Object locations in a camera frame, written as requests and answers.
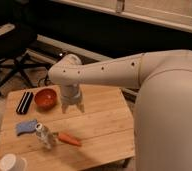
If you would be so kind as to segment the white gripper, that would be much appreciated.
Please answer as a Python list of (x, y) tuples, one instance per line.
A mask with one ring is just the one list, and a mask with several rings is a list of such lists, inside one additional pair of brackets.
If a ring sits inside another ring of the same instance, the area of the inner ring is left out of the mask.
[(75, 105), (77, 104), (77, 108), (84, 113), (84, 105), (80, 104), (82, 101), (82, 91), (80, 89), (80, 86), (78, 84), (73, 85), (62, 85), (60, 87), (61, 91), (61, 101), (63, 103), (62, 105), (62, 113), (65, 114), (67, 112), (67, 109), (69, 105)]

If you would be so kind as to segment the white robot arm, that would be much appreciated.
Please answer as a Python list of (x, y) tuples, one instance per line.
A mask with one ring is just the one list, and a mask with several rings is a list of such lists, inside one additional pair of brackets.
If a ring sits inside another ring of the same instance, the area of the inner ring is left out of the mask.
[(146, 52), (85, 65), (68, 54), (48, 75), (68, 102), (81, 96), (81, 84), (136, 89), (136, 171), (192, 171), (192, 50)]

